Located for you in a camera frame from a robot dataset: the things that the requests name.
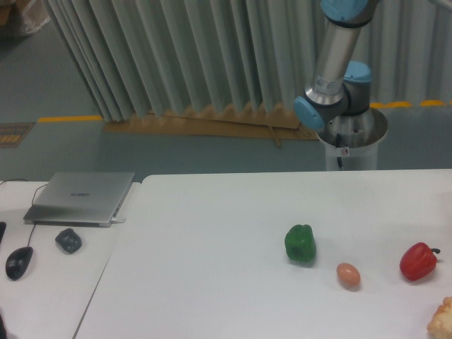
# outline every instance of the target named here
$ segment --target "cauliflower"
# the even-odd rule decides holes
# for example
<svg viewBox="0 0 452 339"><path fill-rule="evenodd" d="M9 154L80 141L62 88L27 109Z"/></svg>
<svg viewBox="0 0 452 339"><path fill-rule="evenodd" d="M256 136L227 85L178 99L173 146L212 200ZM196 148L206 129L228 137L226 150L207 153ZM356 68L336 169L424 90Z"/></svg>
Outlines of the cauliflower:
<svg viewBox="0 0 452 339"><path fill-rule="evenodd" d="M427 330L436 339L452 339L452 297L445 297L438 307Z"/></svg>

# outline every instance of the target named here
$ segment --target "black mouse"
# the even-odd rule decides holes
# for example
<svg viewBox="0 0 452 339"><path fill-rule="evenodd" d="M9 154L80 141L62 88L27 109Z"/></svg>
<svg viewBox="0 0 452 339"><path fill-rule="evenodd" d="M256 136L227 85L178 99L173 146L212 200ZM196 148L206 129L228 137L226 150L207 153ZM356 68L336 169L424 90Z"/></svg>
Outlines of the black mouse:
<svg viewBox="0 0 452 339"><path fill-rule="evenodd" d="M27 246L16 249L6 259L6 275L11 280L19 279L27 270L33 255L33 248Z"/></svg>
<svg viewBox="0 0 452 339"><path fill-rule="evenodd" d="M61 231L55 238L55 241L64 251L72 254L82 246L82 239L71 228Z"/></svg>

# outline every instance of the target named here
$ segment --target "laptop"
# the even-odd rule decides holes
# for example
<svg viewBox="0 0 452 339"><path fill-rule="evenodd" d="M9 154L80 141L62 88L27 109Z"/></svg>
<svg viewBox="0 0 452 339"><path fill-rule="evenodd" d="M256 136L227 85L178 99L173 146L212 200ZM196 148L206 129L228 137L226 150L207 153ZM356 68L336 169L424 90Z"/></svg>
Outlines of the laptop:
<svg viewBox="0 0 452 339"><path fill-rule="evenodd" d="M27 223L109 227L133 172L56 173L23 217Z"/></svg>

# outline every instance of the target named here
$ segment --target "brown egg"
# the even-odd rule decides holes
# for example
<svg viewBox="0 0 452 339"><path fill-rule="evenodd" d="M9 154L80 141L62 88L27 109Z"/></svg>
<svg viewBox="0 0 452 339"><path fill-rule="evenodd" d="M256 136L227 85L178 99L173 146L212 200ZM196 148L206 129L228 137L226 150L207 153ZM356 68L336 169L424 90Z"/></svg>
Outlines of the brown egg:
<svg viewBox="0 0 452 339"><path fill-rule="evenodd" d="M349 263L340 263L336 268L336 273L341 283L347 286L358 286L361 281L359 271Z"/></svg>

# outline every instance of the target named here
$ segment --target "yellow floor line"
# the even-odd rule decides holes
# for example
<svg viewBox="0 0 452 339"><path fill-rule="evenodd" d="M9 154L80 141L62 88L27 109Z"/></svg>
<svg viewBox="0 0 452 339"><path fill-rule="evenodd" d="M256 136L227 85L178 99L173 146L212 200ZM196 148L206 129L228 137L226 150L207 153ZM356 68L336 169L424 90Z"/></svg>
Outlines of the yellow floor line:
<svg viewBox="0 0 452 339"><path fill-rule="evenodd" d="M103 120L100 115L81 115L79 117L43 117L37 122L68 122L68 121L97 121Z"/></svg>
<svg viewBox="0 0 452 339"><path fill-rule="evenodd" d="M422 107L447 106L447 105L448 105L447 103L442 102L441 100L425 100L420 103L420 106ZM380 109L380 108L413 107L413 105L407 101L388 102L387 104L383 104L381 102L373 102L370 104L370 107ZM39 118L37 122L100 121L100 120L103 120L103 118L100 115L82 115L79 117L43 117Z"/></svg>

